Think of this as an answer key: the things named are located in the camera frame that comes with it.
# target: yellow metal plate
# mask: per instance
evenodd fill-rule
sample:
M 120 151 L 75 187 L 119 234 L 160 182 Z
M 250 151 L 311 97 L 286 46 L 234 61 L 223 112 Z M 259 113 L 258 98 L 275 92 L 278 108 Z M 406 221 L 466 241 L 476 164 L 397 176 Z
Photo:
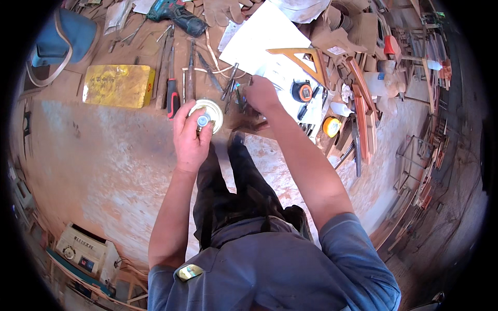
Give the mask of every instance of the yellow metal plate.
M 142 108 L 150 102 L 155 71 L 144 65 L 89 66 L 83 102 Z

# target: blue polo shirt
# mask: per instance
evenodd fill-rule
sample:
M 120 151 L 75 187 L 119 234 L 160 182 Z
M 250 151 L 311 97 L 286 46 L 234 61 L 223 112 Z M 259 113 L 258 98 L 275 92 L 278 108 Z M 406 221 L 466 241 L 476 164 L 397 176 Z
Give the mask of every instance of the blue polo shirt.
M 148 310 L 396 310 L 401 292 L 356 215 L 329 220 L 322 250 L 286 222 L 239 221 L 213 234 L 212 247 L 188 260 L 204 270 L 182 281 L 157 265 L 148 276 Z

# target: man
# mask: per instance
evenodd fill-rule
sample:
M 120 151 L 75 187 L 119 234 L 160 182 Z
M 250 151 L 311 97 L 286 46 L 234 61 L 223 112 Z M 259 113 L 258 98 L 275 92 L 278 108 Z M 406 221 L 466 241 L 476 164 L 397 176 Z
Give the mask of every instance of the man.
M 237 194 L 228 192 L 210 148 L 212 127 L 197 137 L 203 111 L 187 117 L 194 105 L 188 102 L 175 116 L 178 162 L 150 237 L 148 309 L 396 310 L 401 298 L 396 280 L 355 216 L 334 168 L 286 113 L 273 84 L 259 76 L 252 81 L 247 100 L 266 116 L 322 250 L 303 237 L 305 225 L 295 219 L 299 208 L 287 213 L 290 207 L 275 201 L 240 133 L 231 136 L 228 151 Z M 201 252 L 185 263 L 198 173 L 194 219 Z

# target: work glove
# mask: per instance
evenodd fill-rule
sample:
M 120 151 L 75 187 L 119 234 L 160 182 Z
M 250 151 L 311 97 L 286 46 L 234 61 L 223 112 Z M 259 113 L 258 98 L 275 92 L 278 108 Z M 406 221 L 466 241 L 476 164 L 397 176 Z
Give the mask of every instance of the work glove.
M 239 3 L 252 6 L 250 0 L 204 0 L 206 22 L 210 27 L 213 27 L 216 23 L 222 27 L 228 26 L 228 19 L 241 24 L 244 21 L 244 16 Z

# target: shoe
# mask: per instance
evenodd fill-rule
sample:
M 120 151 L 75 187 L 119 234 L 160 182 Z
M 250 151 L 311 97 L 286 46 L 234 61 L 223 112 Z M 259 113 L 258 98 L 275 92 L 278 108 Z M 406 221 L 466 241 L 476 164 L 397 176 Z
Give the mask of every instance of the shoe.
M 230 148 L 233 144 L 244 145 L 246 141 L 246 134 L 241 131 L 235 131 L 230 133 L 230 137 L 228 138 L 228 148 Z

